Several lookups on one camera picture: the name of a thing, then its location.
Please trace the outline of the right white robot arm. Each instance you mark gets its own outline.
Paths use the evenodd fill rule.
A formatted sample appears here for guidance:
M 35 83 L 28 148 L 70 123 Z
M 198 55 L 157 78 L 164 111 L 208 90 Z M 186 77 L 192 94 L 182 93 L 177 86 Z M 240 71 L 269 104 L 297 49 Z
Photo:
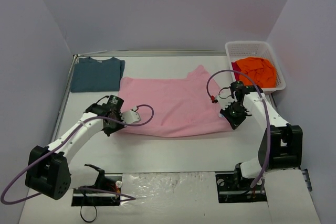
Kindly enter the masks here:
M 233 183 L 244 189 L 257 185 L 264 173 L 298 168 L 302 162 L 303 130 L 283 119 L 267 101 L 259 86 L 246 86 L 240 81 L 229 86 L 232 102 L 223 106 L 220 115 L 233 130 L 249 116 L 263 133 L 257 156 L 236 165 Z

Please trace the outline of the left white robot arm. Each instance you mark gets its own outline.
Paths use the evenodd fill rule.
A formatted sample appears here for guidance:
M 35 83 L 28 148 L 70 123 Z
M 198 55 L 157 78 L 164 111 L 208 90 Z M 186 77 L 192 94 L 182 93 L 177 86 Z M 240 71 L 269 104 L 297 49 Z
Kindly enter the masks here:
M 123 103 L 124 100 L 115 95 L 109 96 L 106 103 L 94 103 L 62 137 L 46 147 L 34 147 L 29 155 L 26 186 L 54 200 L 75 188 L 103 190 L 107 181 L 103 169 L 86 164 L 76 173 L 69 166 L 76 153 L 95 134 L 103 131 L 110 136 L 124 128 L 121 118 Z

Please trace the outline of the pink t-shirt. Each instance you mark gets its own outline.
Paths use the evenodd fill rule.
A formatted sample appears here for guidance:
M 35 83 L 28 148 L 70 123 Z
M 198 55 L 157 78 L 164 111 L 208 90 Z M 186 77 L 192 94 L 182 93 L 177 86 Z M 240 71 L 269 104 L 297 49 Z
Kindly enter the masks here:
M 221 106 L 213 104 L 208 96 L 220 90 L 210 76 L 199 65 L 184 79 L 124 77 L 119 90 L 119 97 L 124 100 L 122 110 L 138 105 L 141 120 L 149 123 L 127 126 L 123 132 L 173 138 L 231 131 L 228 121 L 218 115 Z

